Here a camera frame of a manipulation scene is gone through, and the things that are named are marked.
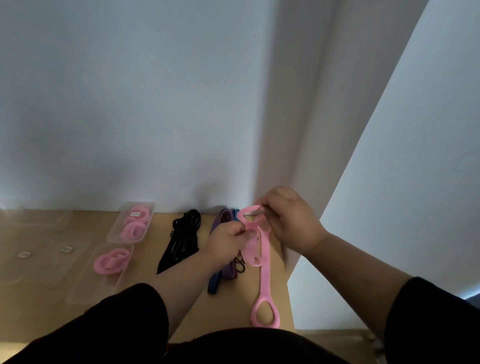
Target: black sleeve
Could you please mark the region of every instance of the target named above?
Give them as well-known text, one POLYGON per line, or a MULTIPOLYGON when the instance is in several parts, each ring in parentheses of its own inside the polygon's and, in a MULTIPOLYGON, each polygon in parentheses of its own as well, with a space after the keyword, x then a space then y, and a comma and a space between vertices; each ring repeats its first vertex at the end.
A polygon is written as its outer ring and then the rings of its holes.
POLYGON ((480 362, 480 310, 421 278, 400 290, 387 318, 388 364, 480 362))
POLYGON ((6 363, 151 362, 162 357, 167 340, 163 300, 152 286, 140 283, 36 339, 6 363))

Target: wooden surface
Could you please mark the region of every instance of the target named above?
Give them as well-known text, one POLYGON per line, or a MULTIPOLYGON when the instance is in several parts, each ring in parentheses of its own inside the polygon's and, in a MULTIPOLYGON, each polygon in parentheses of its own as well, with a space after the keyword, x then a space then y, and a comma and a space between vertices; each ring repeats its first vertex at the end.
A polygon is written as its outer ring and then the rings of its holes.
MULTIPOLYGON (((75 211, 67 226, 69 231, 91 234, 92 242, 77 260, 67 276, 55 287, 28 282, 18 282, 0 287, 0 344, 27 343, 48 334, 61 325, 81 315, 89 306, 68 304, 65 301, 90 254, 105 238, 118 213, 75 211)), ((121 289, 142 282, 156 274, 158 262, 170 240, 172 221, 181 214, 155 214, 146 238, 135 246, 121 289)), ((202 215, 202 225, 197 233, 200 249, 204 246, 214 220, 212 215, 202 215)), ((3 229, 2 238, 15 234, 3 229)), ((287 289, 287 277, 280 255, 280 247, 272 239, 271 291, 281 317, 281 328, 294 330, 287 289)), ((191 340, 209 332, 227 328, 249 327, 250 311, 257 299, 260 284, 259 268, 247 266, 246 272, 233 281, 221 281, 217 295, 206 289, 187 314, 171 342, 191 340)), ((271 319, 268 304, 260 307, 261 322, 271 319)))

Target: hand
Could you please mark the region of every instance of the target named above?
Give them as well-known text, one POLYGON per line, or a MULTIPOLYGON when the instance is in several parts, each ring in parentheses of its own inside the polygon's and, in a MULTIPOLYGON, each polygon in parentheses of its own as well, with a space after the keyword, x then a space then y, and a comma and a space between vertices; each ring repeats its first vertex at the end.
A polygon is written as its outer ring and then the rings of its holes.
POLYGON ((312 208, 288 187, 276 187, 256 201, 262 205, 272 232, 286 247, 307 255, 329 233, 312 208))
POLYGON ((245 231, 245 225, 239 221, 225 222, 218 225, 208 237, 205 252, 212 258, 216 270, 222 269, 247 241, 256 235, 255 231, 245 231))

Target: white label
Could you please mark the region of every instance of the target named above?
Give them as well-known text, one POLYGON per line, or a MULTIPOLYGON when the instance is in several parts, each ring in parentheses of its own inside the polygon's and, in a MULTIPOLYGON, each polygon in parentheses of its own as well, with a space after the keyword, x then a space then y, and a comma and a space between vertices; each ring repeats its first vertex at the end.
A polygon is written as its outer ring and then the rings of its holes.
POLYGON ((32 255, 32 252, 21 252, 17 255, 17 258, 27 259, 29 256, 32 255))
POLYGON ((73 246, 64 246, 62 250, 60 250, 60 253, 70 253, 73 250, 73 246))

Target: person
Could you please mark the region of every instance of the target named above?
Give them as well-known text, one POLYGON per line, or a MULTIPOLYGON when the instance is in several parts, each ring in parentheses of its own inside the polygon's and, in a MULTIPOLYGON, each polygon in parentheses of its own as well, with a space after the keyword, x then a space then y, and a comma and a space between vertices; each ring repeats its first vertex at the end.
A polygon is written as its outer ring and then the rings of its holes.
MULTIPOLYGON (((480 361, 477 308, 329 233, 290 188, 277 187, 257 204, 277 239, 306 257, 384 341, 389 364, 480 361)), ((167 346, 212 274, 252 234, 237 221, 219 225, 204 249, 104 299, 7 363, 346 363, 295 333, 269 328, 230 329, 167 346)))

